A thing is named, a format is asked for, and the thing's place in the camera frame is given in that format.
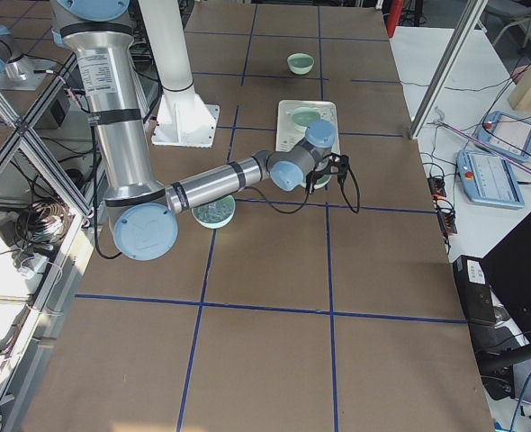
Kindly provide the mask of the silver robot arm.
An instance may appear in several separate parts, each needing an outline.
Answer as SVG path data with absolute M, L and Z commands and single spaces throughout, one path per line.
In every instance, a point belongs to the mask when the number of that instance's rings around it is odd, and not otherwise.
M 0 74 L 15 83 L 26 81 L 33 74 L 32 63 L 25 57 L 11 31 L 2 24 L 0 24 Z
M 161 87 L 157 126 L 145 132 L 130 47 L 133 27 L 126 1 L 55 1 L 61 42 L 75 56 L 98 138 L 109 187 L 104 198 L 113 240 L 135 260 L 163 256 L 176 242 L 181 212 L 271 179 L 280 189 L 307 189 L 338 160 L 337 136 L 324 120 L 313 122 L 288 151 L 262 150 L 239 162 L 162 184 L 150 163 L 151 145 L 208 148 L 219 107 L 196 93 L 175 1 L 139 3 Z

